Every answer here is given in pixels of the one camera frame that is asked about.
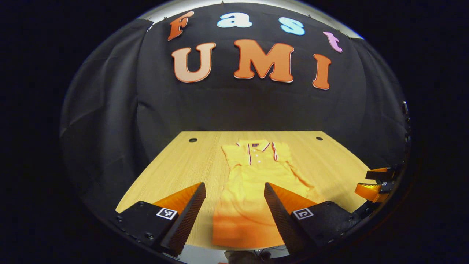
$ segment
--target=blue letter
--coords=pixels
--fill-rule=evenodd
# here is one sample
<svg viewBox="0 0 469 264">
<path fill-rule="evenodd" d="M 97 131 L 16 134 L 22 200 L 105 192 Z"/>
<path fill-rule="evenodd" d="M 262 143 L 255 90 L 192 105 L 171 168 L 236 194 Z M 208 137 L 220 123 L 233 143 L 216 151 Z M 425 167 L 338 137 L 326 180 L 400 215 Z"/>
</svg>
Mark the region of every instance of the blue letter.
<svg viewBox="0 0 469 264">
<path fill-rule="evenodd" d="M 249 22 L 249 15 L 245 13 L 229 13 L 220 17 L 222 20 L 218 21 L 217 26 L 220 28 L 249 28 L 252 23 Z"/>
<path fill-rule="evenodd" d="M 301 22 L 288 17 L 279 18 L 279 22 L 283 24 L 280 26 L 280 28 L 283 29 L 283 31 L 286 33 L 292 33 L 298 36 L 304 35 L 304 26 L 301 24 Z"/>
</svg>

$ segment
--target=orange polo shirt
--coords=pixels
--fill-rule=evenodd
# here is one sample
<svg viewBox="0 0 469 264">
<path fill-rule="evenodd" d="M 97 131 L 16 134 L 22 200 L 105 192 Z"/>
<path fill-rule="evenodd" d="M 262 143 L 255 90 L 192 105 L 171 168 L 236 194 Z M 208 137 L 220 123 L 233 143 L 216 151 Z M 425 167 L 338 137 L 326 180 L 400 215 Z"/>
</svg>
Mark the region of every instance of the orange polo shirt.
<svg viewBox="0 0 469 264">
<path fill-rule="evenodd" d="M 265 183 L 308 199 L 314 188 L 292 164 L 288 145 L 240 140 L 236 145 L 223 145 L 222 149 L 230 175 L 213 215 L 212 244 L 234 248 L 284 244 L 264 198 Z"/>
</svg>

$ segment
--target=pink letter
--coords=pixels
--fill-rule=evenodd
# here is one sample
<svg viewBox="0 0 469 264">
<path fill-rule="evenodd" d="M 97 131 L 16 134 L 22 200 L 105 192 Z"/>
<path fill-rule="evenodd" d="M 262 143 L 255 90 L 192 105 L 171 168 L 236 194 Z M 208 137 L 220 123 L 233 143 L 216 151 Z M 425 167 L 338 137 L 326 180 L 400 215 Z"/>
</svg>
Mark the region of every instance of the pink letter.
<svg viewBox="0 0 469 264">
<path fill-rule="evenodd" d="M 332 33 L 330 33 L 330 32 L 323 32 L 323 33 L 324 33 L 324 35 L 326 35 L 327 38 L 329 39 L 329 43 L 331 44 L 331 47 L 332 47 L 335 51 L 337 51 L 337 52 L 339 52 L 339 53 L 342 53 L 342 48 L 340 48 L 340 47 L 337 45 L 337 42 L 339 42 L 339 40 L 338 40 L 336 37 L 334 37 L 334 35 L 333 35 Z"/>
</svg>

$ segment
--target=shirt collar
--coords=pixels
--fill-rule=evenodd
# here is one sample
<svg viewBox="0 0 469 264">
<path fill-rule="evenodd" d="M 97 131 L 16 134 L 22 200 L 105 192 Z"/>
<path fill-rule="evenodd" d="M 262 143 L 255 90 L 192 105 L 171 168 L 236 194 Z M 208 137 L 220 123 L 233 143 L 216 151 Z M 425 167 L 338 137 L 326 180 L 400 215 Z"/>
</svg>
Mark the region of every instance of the shirt collar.
<svg viewBox="0 0 469 264">
<path fill-rule="evenodd" d="M 249 144 L 250 149 L 265 151 L 270 142 L 267 140 L 239 140 L 236 144 L 238 146 L 247 146 Z"/>
</svg>

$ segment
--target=orange letter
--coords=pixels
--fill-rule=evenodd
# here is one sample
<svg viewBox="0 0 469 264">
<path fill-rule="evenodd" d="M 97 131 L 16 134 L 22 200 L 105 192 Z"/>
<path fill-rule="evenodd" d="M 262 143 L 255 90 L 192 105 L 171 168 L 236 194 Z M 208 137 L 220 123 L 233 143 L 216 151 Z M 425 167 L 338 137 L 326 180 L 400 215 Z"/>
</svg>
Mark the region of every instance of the orange letter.
<svg viewBox="0 0 469 264">
<path fill-rule="evenodd" d="M 254 72 L 251 71 L 251 62 L 256 68 L 257 74 L 262 79 L 273 66 L 270 79 L 278 82 L 291 83 L 293 76 L 290 74 L 290 57 L 295 50 L 292 46 L 276 43 L 267 55 L 257 41 L 252 39 L 239 39 L 234 42 L 239 47 L 239 69 L 234 72 L 238 79 L 251 79 Z"/>
<path fill-rule="evenodd" d="M 187 25 L 187 18 L 192 16 L 194 14 L 194 11 L 190 11 L 187 14 L 175 19 L 174 21 L 171 22 L 171 33 L 169 34 L 168 41 L 174 39 L 175 37 L 179 36 L 182 34 L 182 29 L 183 27 L 186 27 Z"/>
<path fill-rule="evenodd" d="M 187 69 L 187 54 L 191 51 L 190 47 L 174 51 L 171 56 L 174 58 L 176 78 L 184 83 L 194 83 L 205 79 L 212 69 L 212 49 L 215 46 L 214 42 L 208 42 L 196 47 L 196 50 L 200 51 L 200 68 L 198 71 L 189 71 Z"/>
<path fill-rule="evenodd" d="M 329 74 L 329 65 L 331 60 L 321 54 L 314 54 L 314 58 L 318 63 L 318 69 L 316 71 L 316 79 L 313 81 L 313 86 L 319 89 L 329 89 L 329 83 L 327 82 L 327 75 Z"/>
</svg>

